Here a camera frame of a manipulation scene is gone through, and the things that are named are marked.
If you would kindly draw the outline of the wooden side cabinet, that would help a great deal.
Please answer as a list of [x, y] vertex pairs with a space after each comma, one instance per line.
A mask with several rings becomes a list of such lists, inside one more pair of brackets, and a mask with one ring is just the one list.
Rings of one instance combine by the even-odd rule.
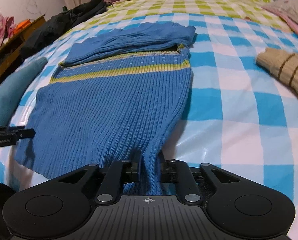
[[33, 31], [45, 23], [44, 16], [34, 20], [0, 48], [0, 84], [23, 63], [20, 55], [21, 47]]

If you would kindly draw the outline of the green white checkered bedsheet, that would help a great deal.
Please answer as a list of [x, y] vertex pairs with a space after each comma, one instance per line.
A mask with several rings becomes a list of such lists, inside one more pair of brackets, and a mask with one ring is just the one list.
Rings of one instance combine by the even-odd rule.
[[168, 13], [202, 14], [249, 20], [290, 33], [290, 27], [280, 17], [262, 7], [273, 0], [121, 0], [103, 14], [72, 28], [72, 31], [92, 26], [120, 22], [134, 17]]

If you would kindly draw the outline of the blue knit sweater yellow stripe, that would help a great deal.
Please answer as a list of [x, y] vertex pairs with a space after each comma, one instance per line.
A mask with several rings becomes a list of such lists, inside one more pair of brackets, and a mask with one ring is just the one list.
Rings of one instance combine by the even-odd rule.
[[15, 160], [52, 179], [88, 164], [140, 155], [140, 181], [126, 192], [157, 195], [158, 154], [184, 111], [194, 26], [143, 23], [71, 47], [38, 90]]

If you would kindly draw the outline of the orange object on cabinet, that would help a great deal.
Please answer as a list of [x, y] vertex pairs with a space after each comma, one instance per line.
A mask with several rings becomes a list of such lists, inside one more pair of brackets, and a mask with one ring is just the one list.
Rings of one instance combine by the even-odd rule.
[[26, 27], [28, 27], [31, 24], [31, 20], [23, 20], [22, 22], [18, 23], [13, 30], [11, 31], [10, 35], [16, 35], [19, 32], [23, 31]]

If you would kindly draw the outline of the pink grey floral pillow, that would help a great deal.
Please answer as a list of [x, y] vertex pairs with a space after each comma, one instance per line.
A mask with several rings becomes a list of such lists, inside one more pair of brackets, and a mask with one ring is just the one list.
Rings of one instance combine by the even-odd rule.
[[298, 35], [298, 0], [275, 0], [262, 9], [279, 16]]

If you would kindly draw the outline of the black clothing pile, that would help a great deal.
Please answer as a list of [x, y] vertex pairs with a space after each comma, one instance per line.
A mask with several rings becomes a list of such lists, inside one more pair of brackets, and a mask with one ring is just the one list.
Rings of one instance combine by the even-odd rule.
[[36, 54], [73, 27], [89, 20], [93, 16], [106, 12], [106, 7], [104, 0], [92, 0], [52, 16], [41, 27], [33, 31], [21, 47], [21, 57], [26, 59]]

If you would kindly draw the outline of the teal folded towel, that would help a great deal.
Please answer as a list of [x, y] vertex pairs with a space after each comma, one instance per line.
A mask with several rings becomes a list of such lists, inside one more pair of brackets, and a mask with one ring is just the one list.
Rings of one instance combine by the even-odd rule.
[[41, 57], [10, 74], [0, 85], [0, 126], [9, 124], [28, 86], [48, 63]]

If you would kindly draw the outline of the blue white checkered bedsheet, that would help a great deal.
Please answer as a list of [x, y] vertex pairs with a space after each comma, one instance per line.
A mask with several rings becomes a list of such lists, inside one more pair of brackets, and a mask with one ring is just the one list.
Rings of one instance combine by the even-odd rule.
[[266, 48], [298, 53], [298, 37], [266, 25], [224, 16], [168, 13], [105, 20], [73, 28], [25, 61], [48, 63], [29, 85], [10, 121], [25, 125], [37, 92], [50, 82], [75, 43], [143, 23], [193, 26], [192, 85], [183, 116], [162, 148], [166, 159], [197, 167], [210, 163], [288, 196], [296, 215], [289, 238], [298, 239], [298, 97], [256, 64]]

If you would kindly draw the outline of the beige brown striped sweater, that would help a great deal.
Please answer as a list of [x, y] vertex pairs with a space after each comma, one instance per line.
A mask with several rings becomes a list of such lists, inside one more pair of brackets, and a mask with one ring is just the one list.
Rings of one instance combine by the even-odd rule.
[[257, 55], [256, 63], [298, 96], [298, 53], [267, 47]]

